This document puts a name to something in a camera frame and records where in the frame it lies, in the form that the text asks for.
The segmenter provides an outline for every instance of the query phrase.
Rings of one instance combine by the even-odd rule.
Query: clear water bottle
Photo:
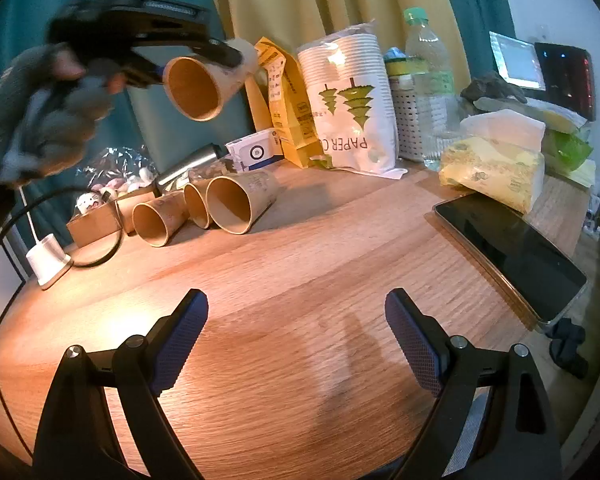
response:
[[[459,110],[454,76],[444,43],[429,27],[424,9],[404,11],[410,25],[405,53],[411,60],[422,156],[427,168],[437,171],[445,148],[459,140]]]

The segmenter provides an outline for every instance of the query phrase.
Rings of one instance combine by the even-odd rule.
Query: black phone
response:
[[[493,198],[472,193],[433,211],[540,327],[557,320],[587,283],[568,256]]]

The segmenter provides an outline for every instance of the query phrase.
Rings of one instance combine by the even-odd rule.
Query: white box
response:
[[[235,171],[257,170],[283,158],[280,139],[273,128],[232,140],[226,148],[234,160]]]

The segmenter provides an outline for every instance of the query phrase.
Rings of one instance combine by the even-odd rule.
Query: table surface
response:
[[[160,403],[208,479],[350,479],[409,448],[433,398],[384,320],[394,287],[476,346],[525,335],[514,302],[432,214],[459,194],[436,174],[273,171],[282,194],[246,235],[187,223],[166,247],[129,237],[100,267],[46,292],[26,285],[0,329],[0,384],[31,448],[62,352],[116,348],[190,288],[207,294],[208,322]],[[586,206],[585,191],[546,176],[527,219],[571,254]],[[115,390],[107,399],[129,465],[146,471]],[[29,461],[1,406],[0,443]]]

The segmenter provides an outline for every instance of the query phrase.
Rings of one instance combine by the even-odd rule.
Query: monitor screen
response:
[[[545,90],[536,49],[531,43],[490,32],[491,50],[505,81],[522,88]]]

